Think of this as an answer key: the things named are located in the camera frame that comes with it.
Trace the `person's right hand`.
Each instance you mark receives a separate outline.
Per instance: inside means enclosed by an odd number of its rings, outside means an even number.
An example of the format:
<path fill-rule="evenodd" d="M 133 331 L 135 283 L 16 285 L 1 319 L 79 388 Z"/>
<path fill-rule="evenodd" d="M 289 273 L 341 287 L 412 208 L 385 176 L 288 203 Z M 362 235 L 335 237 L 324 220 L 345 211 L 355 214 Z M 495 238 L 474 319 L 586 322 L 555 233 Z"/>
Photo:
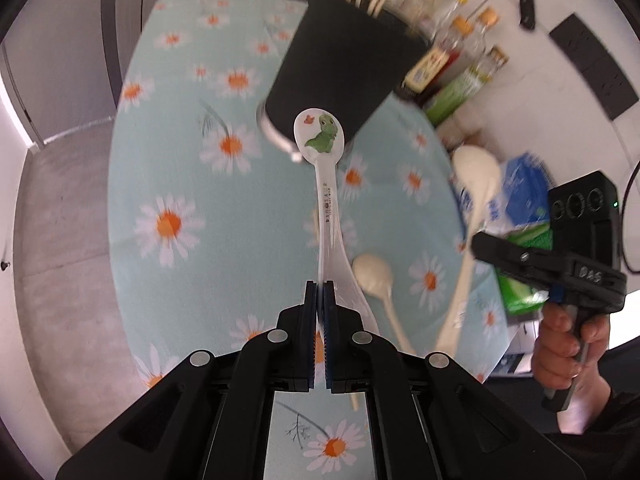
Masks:
<path fill-rule="evenodd" d="M 561 306 L 547 302 L 542 309 L 532 359 L 534 377 L 548 389 L 575 387 L 568 408 L 556 416 L 562 434 L 583 434 L 608 403 L 612 389 L 600 374 L 599 361 L 610 333 L 608 315 L 589 320 L 576 338 L 573 322 Z"/>

